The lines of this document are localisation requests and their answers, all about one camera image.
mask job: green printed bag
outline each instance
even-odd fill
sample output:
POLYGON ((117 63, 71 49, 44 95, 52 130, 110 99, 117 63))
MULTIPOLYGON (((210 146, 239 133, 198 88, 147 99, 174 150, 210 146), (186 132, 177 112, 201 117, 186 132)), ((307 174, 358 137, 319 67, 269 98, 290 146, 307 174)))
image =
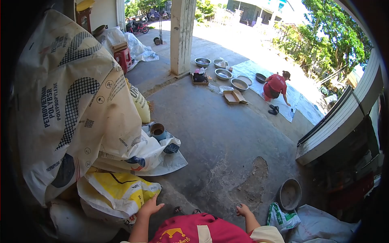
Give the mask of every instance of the green printed bag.
POLYGON ((278 203, 270 204, 267 225, 277 227, 278 231, 282 233, 288 229, 295 228, 300 222, 301 220, 296 210, 284 213, 278 206, 278 203))

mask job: yellow sack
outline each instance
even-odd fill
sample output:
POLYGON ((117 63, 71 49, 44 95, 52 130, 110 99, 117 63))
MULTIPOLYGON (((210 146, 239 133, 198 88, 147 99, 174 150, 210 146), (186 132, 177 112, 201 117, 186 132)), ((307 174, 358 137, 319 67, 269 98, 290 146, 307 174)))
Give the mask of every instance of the yellow sack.
POLYGON ((145 201, 161 191, 152 183, 129 173, 88 173, 77 181, 81 206, 88 217, 129 231, 133 216, 145 201))
POLYGON ((127 86, 130 89, 130 94, 132 96, 132 100, 135 103, 135 107, 139 113, 140 118, 142 119, 142 123, 149 123, 151 121, 150 118, 150 108, 147 100, 143 97, 143 95, 139 92, 139 90, 131 85, 126 78, 127 86))
POLYGON ((94 4, 94 0, 83 0, 81 3, 77 4, 75 9, 77 12, 82 12, 85 9, 92 7, 92 4, 94 4))

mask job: red shirt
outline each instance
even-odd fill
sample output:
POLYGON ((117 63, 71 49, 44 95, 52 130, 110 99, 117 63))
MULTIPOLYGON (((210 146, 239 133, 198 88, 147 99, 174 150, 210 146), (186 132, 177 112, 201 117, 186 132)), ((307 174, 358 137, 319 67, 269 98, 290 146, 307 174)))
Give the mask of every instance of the red shirt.
POLYGON ((286 87, 287 87, 286 82, 281 75, 278 74, 271 75, 269 77, 269 82, 266 83, 265 86, 263 87, 264 91, 268 90, 268 87, 266 87, 267 85, 269 85, 276 92, 281 92, 281 94, 286 94, 286 87))

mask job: green foliage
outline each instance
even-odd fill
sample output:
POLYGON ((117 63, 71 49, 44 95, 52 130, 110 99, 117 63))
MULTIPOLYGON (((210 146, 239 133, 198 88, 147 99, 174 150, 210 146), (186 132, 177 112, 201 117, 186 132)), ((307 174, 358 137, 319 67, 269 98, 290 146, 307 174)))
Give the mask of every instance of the green foliage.
POLYGON ((339 69, 347 66, 346 75, 359 63, 367 65, 372 45, 357 23, 333 0, 302 0, 309 11, 306 19, 308 27, 314 34, 321 28, 329 36, 333 55, 332 67, 339 69))
POLYGON ((205 20, 211 20, 215 15, 215 5, 211 4, 209 0, 197 0, 195 18, 197 22, 203 23, 205 20))
POLYGON ((126 18, 138 15, 138 0, 126 0, 124 3, 126 4, 124 9, 126 18))
POLYGON ((126 0, 124 14, 126 17, 137 16, 140 14, 148 14, 151 8, 156 8, 158 11, 165 7, 166 0, 126 0))
POLYGON ((305 72, 318 65, 322 72, 338 70, 344 66, 346 77, 359 63, 364 69, 372 45, 357 23, 333 0, 302 0, 309 13, 307 25, 291 26, 275 23, 284 34, 273 44, 298 61, 305 72), (318 37, 322 31, 329 37, 318 37))

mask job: open cardboard box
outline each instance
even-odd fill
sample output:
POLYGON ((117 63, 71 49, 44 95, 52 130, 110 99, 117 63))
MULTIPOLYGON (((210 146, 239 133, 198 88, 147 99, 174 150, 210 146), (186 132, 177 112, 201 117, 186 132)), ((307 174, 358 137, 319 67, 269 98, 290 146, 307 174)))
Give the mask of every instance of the open cardboard box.
POLYGON ((233 104, 239 104, 242 102, 243 104, 247 104, 248 102, 245 100, 245 98, 242 96, 242 94, 239 92, 239 90, 224 90, 223 91, 224 97, 227 100, 227 103, 229 105, 233 104))
POLYGON ((205 81, 204 82, 195 82, 194 80, 193 80, 193 73, 191 73, 192 74, 192 84, 199 84, 199 85, 208 85, 209 84, 209 79, 208 79, 208 76, 207 76, 207 73, 204 73, 204 75, 205 75, 205 81))

